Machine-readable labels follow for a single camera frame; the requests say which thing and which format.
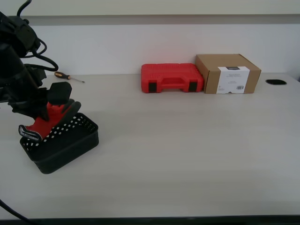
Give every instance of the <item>red glove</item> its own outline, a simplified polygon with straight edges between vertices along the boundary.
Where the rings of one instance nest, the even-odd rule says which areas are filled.
[[[80,102],[75,102],[70,99],[65,105],[47,104],[47,112],[49,120],[45,121],[37,117],[34,124],[31,126],[19,126],[19,134],[23,137],[29,138],[35,142],[41,142],[53,127],[56,125],[70,121],[73,116],[79,111],[81,107]]]

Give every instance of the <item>white label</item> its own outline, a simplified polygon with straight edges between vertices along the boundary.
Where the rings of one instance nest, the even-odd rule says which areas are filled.
[[[218,67],[221,70],[217,94],[244,93],[250,70],[247,67]]]

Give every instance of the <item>white wall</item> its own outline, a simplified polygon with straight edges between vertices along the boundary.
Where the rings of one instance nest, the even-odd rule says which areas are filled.
[[[263,72],[300,75],[300,24],[203,23],[33,28],[48,45],[45,56],[71,75],[137,74],[144,63],[194,62],[201,53],[241,53]]]

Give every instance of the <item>screwdriver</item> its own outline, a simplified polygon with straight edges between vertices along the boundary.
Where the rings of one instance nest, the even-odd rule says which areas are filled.
[[[85,83],[84,81],[80,81],[80,80],[77,80],[77,79],[75,79],[75,78],[71,78],[70,75],[66,75],[66,74],[64,74],[64,73],[62,73],[62,72],[58,72],[58,71],[57,71],[57,72],[54,73],[54,75],[55,75],[56,77],[60,78],[60,79],[67,79],[67,80],[72,79],[72,80],[79,81],[79,82],[81,82],[81,83]]]

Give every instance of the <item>screwdriver handle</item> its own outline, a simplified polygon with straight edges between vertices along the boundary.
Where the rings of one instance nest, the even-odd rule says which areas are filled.
[[[62,72],[55,72],[54,75],[60,79],[67,79],[67,80],[70,80],[71,79],[71,76],[70,75],[66,75]]]

